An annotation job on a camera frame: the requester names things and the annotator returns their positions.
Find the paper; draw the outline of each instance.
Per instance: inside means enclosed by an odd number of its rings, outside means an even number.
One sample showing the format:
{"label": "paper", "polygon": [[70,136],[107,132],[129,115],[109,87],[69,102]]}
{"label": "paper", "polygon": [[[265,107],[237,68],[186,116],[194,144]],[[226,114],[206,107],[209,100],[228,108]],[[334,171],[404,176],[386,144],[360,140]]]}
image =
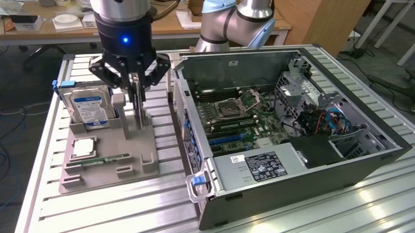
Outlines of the paper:
{"label": "paper", "polygon": [[180,26],[184,29],[198,29],[201,28],[201,23],[192,22],[188,16],[188,12],[176,11],[176,16],[180,22]]}
{"label": "paper", "polygon": [[22,5],[23,2],[0,0],[0,15],[26,15]]}

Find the cable on floor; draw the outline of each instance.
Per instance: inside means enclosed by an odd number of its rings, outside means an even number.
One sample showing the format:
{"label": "cable on floor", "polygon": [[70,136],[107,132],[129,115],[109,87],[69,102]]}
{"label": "cable on floor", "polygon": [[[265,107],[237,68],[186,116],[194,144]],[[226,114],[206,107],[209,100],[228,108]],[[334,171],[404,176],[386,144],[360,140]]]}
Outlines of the cable on floor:
{"label": "cable on floor", "polygon": [[17,127],[22,124],[22,122],[23,122],[23,119],[25,119],[25,108],[19,108],[19,109],[23,109],[23,112],[22,112],[22,117],[21,117],[21,119],[19,120],[14,120],[14,119],[9,119],[9,118],[0,118],[0,119],[2,119],[2,120],[5,120],[5,121],[9,121],[9,122],[17,122],[17,124],[15,124],[15,126],[2,135],[2,136],[0,136],[0,140],[1,139],[3,139],[15,129],[17,129]]}
{"label": "cable on floor", "polygon": [[[11,130],[9,130],[9,131],[1,136],[0,139],[3,139],[3,138],[18,128],[19,125],[22,126],[21,131],[19,131],[11,138],[9,138],[5,142],[1,142],[1,141],[0,141],[1,146],[2,146],[3,143],[11,142],[11,141],[21,135],[21,133],[23,132],[23,128],[25,128],[23,118],[25,118],[25,116],[22,116],[22,118],[21,118],[19,120],[17,120],[17,119],[9,119],[9,118],[0,117],[0,120],[3,120],[5,122],[17,122],[17,124],[15,124],[15,126],[11,128]],[[6,176],[6,174],[7,174],[9,170],[10,170],[10,167],[11,167],[10,160],[9,160],[7,156],[5,156],[5,154],[2,154],[2,158],[3,158],[3,160],[1,161],[0,166],[2,166],[2,164],[6,162],[6,169],[5,169],[5,173],[3,173],[3,174],[1,175],[1,177],[0,177],[0,181],[5,178],[5,176]]]}
{"label": "cable on floor", "polygon": [[50,102],[46,101],[46,102],[38,102],[38,103],[30,104],[19,108],[18,111],[10,112],[10,113],[5,113],[2,110],[0,110],[0,115],[9,116],[9,115],[19,114],[19,115],[26,115],[26,116],[37,116],[37,115],[45,114],[47,111],[27,114],[27,113],[22,113],[22,110],[27,110],[29,108],[43,105],[43,104],[50,104]]}
{"label": "cable on floor", "polygon": [[19,180],[19,176],[18,176],[18,172],[15,169],[15,164],[13,159],[9,157],[9,154],[6,152],[6,149],[3,148],[3,145],[0,143],[0,148],[2,149],[3,153],[0,153],[1,156],[6,157],[10,167],[11,167],[11,171],[14,174],[14,178],[17,180],[17,192],[14,194],[14,196],[0,206],[0,210],[13,201],[15,200],[15,198],[18,197],[19,193],[21,193],[21,180]]}
{"label": "cable on floor", "polygon": [[[342,58],[342,57],[340,57],[340,56],[337,56],[337,57],[340,58],[340,59],[337,59],[337,60],[340,60],[340,61],[349,61],[349,62],[352,62],[352,63],[356,65],[356,67],[357,67],[357,69],[360,70],[360,72],[364,74],[364,76],[368,77],[368,74],[361,70],[360,66],[357,65],[357,63],[354,63],[354,61],[352,61],[350,59]],[[374,82],[374,81],[372,81],[372,80],[370,80],[370,82],[378,84],[380,86],[382,86],[382,87],[390,92],[390,94],[392,94],[392,105],[393,105],[393,107],[394,107],[397,110],[400,110],[401,112],[412,113],[410,110],[405,110],[405,109],[401,109],[400,107],[397,107],[397,105],[396,105],[396,103],[394,103],[394,101],[396,101],[396,95],[394,95],[393,90],[390,90],[386,86],[381,85],[380,83],[377,83],[377,82]]]}
{"label": "cable on floor", "polygon": [[3,51],[0,51],[0,57],[1,57],[1,55],[3,55],[3,54],[6,53],[7,48],[9,48],[9,46],[5,47],[5,50],[3,50]]}
{"label": "cable on floor", "polygon": [[405,8],[406,4],[409,3],[410,0],[406,0],[406,2],[404,3],[402,7],[400,8],[400,10],[396,12],[394,16],[392,17],[392,20],[386,23],[386,25],[377,31],[374,37],[366,42],[365,47],[364,47],[364,53],[369,56],[369,57],[374,57],[374,53],[368,49],[368,45],[370,44],[370,42],[376,39],[376,37],[378,36],[378,34],[382,32],[382,30],[390,25],[392,21],[394,20],[396,16],[398,15],[398,13],[402,11],[402,9]]}

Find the circuit board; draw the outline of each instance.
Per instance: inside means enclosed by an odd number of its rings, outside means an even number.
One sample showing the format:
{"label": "circuit board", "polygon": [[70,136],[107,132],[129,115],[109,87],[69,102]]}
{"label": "circuit board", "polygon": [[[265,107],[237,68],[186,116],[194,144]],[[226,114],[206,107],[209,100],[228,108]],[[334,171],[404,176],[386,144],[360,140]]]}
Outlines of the circuit board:
{"label": "circuit board", "polygon": [[213,156],[277,145],[288,138],[269,107],[268,94],[241,91],[238,98],[196,103]]}

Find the collaborative robot arm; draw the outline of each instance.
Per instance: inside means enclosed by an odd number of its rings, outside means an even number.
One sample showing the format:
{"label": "collaborative robot arm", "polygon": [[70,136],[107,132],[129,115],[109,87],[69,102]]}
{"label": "collaborative robot arm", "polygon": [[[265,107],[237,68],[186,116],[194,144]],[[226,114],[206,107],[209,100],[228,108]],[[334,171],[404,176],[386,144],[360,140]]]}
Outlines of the collaborative robot arm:
{"label": "collaborative robot arm", "polygon": [[[143,90],[161,80],[170,64],[165,54],[155,54],[151,46],[150,23],[165,16],[177,6],[177,0],[159,15],[149,14],[149,0],[93,0],[90,1],[102,55],[89,66],[89,71],[111,88],[121,88],[129,97],[135,113],[138,128],[142,127]],[[149,74],[145,71],[155,60]]]}
{"label": "collaborative robot arm", "polygon": [[229,40],[258,49],[274,25],[273,0],[205,0],[196,52],[229,50]]}

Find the gray carpet floor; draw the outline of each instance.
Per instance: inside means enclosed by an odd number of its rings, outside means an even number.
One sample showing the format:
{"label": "gray carpet floor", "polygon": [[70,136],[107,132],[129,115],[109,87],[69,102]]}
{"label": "gray carpet floor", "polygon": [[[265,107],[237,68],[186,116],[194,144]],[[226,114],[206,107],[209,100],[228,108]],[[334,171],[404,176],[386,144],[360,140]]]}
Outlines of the gray carpet floor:
{"label": "gray carpet floor", "polygon": [[[361,18],[356,30],[362,32],[366,28],[372,16]],[[381,21],[370,36],[382,26],[386,21]],[[188,46],[196,45],[196,39],[176,39],[176,40],[158,40],[154,41],[157,50],[185,49]],[[377,77],[396,83],[401,86],[413,84],[413,80],[406,81],[408,74],[404,69],[396,65],[400,57],[406,49],[415,42],[415,35],[406,31],[396,28],[386,39],[381,48],[374,49],[373,43],[368,45],[368,49],[373,52],[374,57],[364,55],[360,59],[353,60],[366,74],[376,75]],[[29,52],[33,52],[38,46],[29,46]],[[73,54],[98,53],[99,46],[91,50],[87,43],[62,45],[62,48]],[[25,73],[21,69],[19,62],[25,59],[29,52],[21,53],[17,47],[9,47],[7,52],[0,57],[0,109],[13,106],[26,106],[35,102],[49,101],[51,97],[51,80],[57,78],[59,69],[61,55],[57,51],[49,50],[41,57],[31,62],[33,72]],[[356,65],[350,61],[341,61],[344,66],[352,73],[368,83],[364,74],[358,71]],[[405,68],[415,69],[415,56],[405,63]],[[380,87],[373,86],[373,90],[378,95],[390,102],[392,95],[389,91]],[[410,108],[410,100],[400,94],[396,94],[396,105],[401,108]],[[46,110],[47,106],[42,105],[29,109],[27,113],[39,112]],[[415,117],[410,114],[402,113],[408,119],[415,122]],[[46,115],[27,116],[25,118],[25,131],[19,137],[9,144],[5,144],[6,151],[13,158],[15,170],[21,180],[21,191],[17,198],[10,205],[0,210],[0,232],[13,232],[21,208],[21,201],[23,198],[25,187],[30,175],[33,160],[37,151],[37,145],[42,132],[43,122]],[[11,129],[13,122],[0,120],[0,136]],[[0,176],[5,172],[5,165],[0,166]],[[0,181],[0,203],[5,203],[18,190],[18,183],[13,172],[10,171],[5,178]]]}

